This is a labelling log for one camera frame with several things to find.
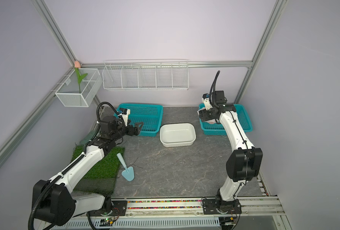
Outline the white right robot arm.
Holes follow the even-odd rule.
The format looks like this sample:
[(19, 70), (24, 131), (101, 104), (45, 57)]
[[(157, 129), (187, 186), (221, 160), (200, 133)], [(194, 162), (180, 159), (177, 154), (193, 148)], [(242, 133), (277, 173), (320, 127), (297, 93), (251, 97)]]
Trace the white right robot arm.
[(223, 202), (234, 201), (242, 187), (259, 175), (263, 152), (248, 139), (232, 103), (204, 107), (198, 115), (202, 122), (218, 121), (226, 131), (232, 153), (225, 165), (227, 178), (219, 196)]

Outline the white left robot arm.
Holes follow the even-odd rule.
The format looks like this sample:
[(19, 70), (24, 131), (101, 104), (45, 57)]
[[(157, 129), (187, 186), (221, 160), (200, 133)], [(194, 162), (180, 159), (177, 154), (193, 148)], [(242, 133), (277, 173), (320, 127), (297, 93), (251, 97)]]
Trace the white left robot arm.
[(66, 168), (49, 180), (40, 180), (33, 187), (32, 210), (28, 229), (34, 229), (34, 220), (49, 223), (47, 229), (65, 225), (72, 217), (99, 210), (104, 206), (105, 196), (90, 194), (73, 197), (71, 193), (78, 182), (99, 161), (104, 159), (123, 136), (138, 136), (143, 122), (130, 124), (127, 115), (109, 116), (99, 121), (103, 137), (95, 136), (82, 153)]

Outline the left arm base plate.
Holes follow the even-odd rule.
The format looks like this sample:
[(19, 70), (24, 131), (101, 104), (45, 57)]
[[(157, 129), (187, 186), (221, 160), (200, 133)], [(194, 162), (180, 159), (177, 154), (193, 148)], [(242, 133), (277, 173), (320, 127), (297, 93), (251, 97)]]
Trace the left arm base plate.
[(100, 210), (90, 211), (89, 214), (92, 217), (106, 217), (106, 216), (119, 216), (123, 217), (127, 211), (127, 204), (126, 200), (114, 200), (111, 201), (110, 205), (104, 204), (103, 208)]

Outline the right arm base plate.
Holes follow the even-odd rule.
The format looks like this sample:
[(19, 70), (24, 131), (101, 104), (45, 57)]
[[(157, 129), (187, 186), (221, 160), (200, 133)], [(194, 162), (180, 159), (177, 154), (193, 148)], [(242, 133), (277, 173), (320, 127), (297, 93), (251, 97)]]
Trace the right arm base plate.
[(215, 198), (201, 198), (201, 207), (205, 215), (215, 214), (241, 214), (241, 204), (238, 199), (233, 201), (223, 201), (218, 196)]

